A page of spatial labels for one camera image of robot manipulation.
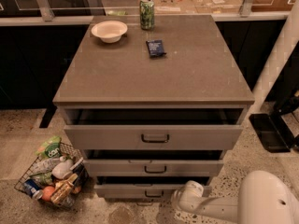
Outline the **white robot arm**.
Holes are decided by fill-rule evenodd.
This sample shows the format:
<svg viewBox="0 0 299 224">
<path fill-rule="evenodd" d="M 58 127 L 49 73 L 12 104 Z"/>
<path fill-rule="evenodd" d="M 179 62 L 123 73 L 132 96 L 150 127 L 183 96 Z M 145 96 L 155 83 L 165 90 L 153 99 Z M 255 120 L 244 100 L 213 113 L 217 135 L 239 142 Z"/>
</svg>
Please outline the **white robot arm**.
<svg viewBox="0 0 299 224">
<path fill-rule="evenodd" d="M 171 196 L 174 209 L 236 224 L 299 224 L 299 201 L 275 175 L 253 171 L 242 181 L 238 197 L 205 197 L 205 188 L 188 181 Z"/>
</svg>

